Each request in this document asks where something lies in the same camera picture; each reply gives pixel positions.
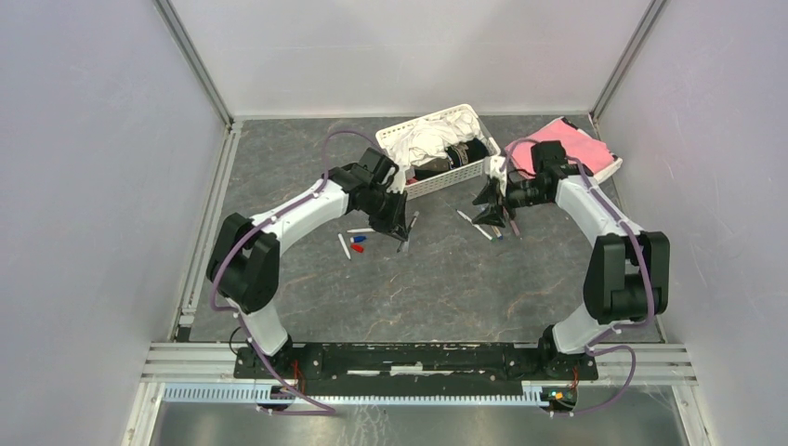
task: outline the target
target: white panel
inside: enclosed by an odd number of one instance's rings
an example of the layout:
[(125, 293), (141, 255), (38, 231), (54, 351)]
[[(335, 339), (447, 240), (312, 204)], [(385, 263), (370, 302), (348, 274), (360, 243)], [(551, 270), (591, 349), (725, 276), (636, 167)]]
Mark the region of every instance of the white panel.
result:
[(0, 444), (118, 444), (222, 124), (151, 1), (3, 2), (0, 42)]
[(663, 321), (720, 445), (788, 436), (772, 398), (788, 391), (786, 17), (779, 1), (670, 2), (601, 118), (627, 212), (671, 240)]
[(648, 0), (174, 0), (238, 115), (587, 111)]

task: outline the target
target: black mounting plate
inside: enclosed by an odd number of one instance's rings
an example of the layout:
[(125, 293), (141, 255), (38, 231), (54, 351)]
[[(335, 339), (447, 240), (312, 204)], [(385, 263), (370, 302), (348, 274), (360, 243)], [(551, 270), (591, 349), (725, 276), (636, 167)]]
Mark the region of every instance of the black mounting plate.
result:
[[(521, 381), (571, 381), (575, 366), (581, 380), (598, 379), (587, 355), (542, 357), (512, 343), (306, 343), (277, 354), (273, 366), (293, 378), (297, 361), (308, 393), (323, 396), (522, 395)], [(249, 347), (239, 349), (233, 376), (271, 378)]]

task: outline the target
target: pink cloth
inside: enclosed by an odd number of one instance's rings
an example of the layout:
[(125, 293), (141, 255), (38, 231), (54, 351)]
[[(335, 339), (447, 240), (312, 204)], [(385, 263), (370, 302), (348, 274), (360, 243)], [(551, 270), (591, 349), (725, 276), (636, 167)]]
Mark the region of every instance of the pink cloth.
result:
[[(561, 141), (561, 145), (564, 146), (567, 155), (582, 161), (594, 174), (615, 161), (612, 153), (608, 150), (607, 144), (589, 137), (560, 119), (545, 125), (541, 130), (528, 136), (528, 138), (537, 141)], [(512, 154), (512, 163), (517, 169), (533, 173), (532, 145), (531, 142), (526, 141), (518, 144), (517, 149)], [(511, 150), (512, 144), (506, 146), (507, 152)]]

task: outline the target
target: white plastic basket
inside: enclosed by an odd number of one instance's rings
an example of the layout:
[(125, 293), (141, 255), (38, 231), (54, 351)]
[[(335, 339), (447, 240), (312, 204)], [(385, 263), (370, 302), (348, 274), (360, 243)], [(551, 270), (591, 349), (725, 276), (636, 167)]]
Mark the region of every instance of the white plastic basket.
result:
[[(399, 139), (397, 138), (397, 136), (413, 128), (418, 121), (423, 119), (426, 119), (428, 121), (438, 120), (443, 116), (459, 111), (471, 112), (471, 114), (473, 114), (476, 117), (476, 119), (479, 121), (479, 128), (481, 130), (481, 137), (479, 138), (479, 140), (485, 146), (487, 146), (487, 151), (490, 153), (490, 155), (497, 155), (501, 153), (501, 149), (498, 147), (498, 144), (495, 142), (495, 139), (490, 134), (490, 131), (487, 130), (487, 127), (485, 127), (484, 123), (479, 119), (479, 115), (476, 114), (476, 112), (473, 110), (473, 107), (467, 104), (457, 105), (455, 107), (450, 107), (446, 110), (436, 111), (434, 113), (422, 116), (420, 118), (412, 119), (402, 124), (397, 124), (388, 128), (384, 128), (382, 130), (378, 130), (378, 132), (374, 134), (374, 137), (377, 139), (377, 143), (380, 144), (380, 147), (383, 150), (387, 151), (388, 148), (392, 147), (394, 143)], [(421, 181), (415, 182), (414, 184), (409, 184), (405, 186), (405, 190), (407, 190), (408, 192), (408, 200), (412, 200), (416, 197), (427, 195), (430, 192), (434, 192), (436, 190), (441, 190), (443, 188), (452, 186), (452, 184), (457, 184), (460, 181), (465, 181), (473, 177), (478, 177), (479, 175), (481, 175), (482, 162), (483, 160), (479, 160), (476, 161), (475, 163), (464, 165), (462, 167), (457, 167), (456, 169), (452, 169), (449, 172), (444, 172), (432, 178), (423, 179)]]

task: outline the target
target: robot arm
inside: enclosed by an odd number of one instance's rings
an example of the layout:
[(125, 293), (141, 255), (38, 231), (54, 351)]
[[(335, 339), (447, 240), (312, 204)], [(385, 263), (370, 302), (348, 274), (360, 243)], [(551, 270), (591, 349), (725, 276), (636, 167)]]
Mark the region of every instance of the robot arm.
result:
[[(534, 178), (509, 183), (503, 156), (485, 162), (488, 176), (474, 204), (488, 206), (475, 219), (476, 224), (504, 226), (504, 210), (510, 216), (515, 209), (542, 203), (555, 203), (565, 210), (593, 246), (583, 286), (583, 304), (569, 318), (548, 327), (543, 341), (554, 352), (583, 353), (585, 346), (614, 325), (644, 320), (648, 299), (638, 272), (627, 272), (628, 261), (637, 264), (636, 249), (642, 248), (654, 296), (654, 313), (667, 308), (668, 261), (670, 244), (661, 232), (647, 232), (632, 222), (601, 191), (586, 173), (583, 178), (578, 164), (570, 164), (559, 141), (545, 141), (532, 146)], [(624, 230), (634, 233), (633, 246)]]
[(287, 342), (271, 299), (279, 286), (279, 258), (293, 243), (323, 223), (354, 210), (369, 215), (370, 227), (397, 240), (407, 239), (405, 201), (398, 187), (400, 169), (385, 155), (368, 149), (358, 163), (329, 171), (323, 179), (287, 203), (245, 218), (229, 216), (222, 224), (206, 275), (215, 279), (219, 265), (244, 234), (267, 219), (271, 222), (238, 253), (220, 279), (218, 291), (238, 309), (250, 335), (266, 355), (272, 356)]

